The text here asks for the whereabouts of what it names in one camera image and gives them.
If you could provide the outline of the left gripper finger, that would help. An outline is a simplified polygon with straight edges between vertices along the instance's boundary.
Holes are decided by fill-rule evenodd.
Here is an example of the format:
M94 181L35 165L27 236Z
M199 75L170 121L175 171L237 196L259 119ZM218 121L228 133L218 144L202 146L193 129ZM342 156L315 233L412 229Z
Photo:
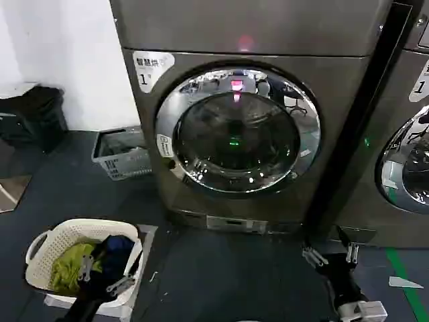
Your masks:
M100 264L97 261L100 250L94 249L91 253L84 253L78 271L78 280L90 280L91 272L100 272Z
M106 288L106 292L110 297L117 297L135 284L135 273L139 267L139 258L137 258L130 270L123 278Z

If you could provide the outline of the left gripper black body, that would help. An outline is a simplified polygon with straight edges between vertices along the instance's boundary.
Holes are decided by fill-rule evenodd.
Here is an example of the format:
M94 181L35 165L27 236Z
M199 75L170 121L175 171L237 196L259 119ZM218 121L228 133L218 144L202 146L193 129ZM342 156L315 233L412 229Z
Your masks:
M65 316L58 318L56 321L92 321L103 303L108 303L115 299L115 297L112 297L110 292L107 291L107 287L112 284L113 280L106 274L92 271L90 280L80 283L80 290L77 298Z

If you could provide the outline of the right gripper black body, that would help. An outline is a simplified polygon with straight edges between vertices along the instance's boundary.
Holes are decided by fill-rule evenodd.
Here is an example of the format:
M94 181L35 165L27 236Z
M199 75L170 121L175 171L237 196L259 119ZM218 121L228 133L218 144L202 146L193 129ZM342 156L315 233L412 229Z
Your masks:
M368 301L356 283L353 272L356 264L346 261L346 254L323 254L328 261L320 267L320 274L325 277L334 308L346 303Z

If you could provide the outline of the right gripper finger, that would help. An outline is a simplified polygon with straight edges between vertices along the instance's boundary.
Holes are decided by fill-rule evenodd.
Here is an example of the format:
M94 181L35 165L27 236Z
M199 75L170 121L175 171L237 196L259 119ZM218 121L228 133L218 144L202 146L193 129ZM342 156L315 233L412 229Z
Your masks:
M302 244L302 256L313 268L328 265L328 260L312 247L308 237L304 238L304 242Z
M342 245L347 249L346 262L352 263L352 264L357 264L359 246L357 244L354 244L350 240L348 235L345 233L345 231L338 225L336 226L336 232L338 233L338 237L339 237Z

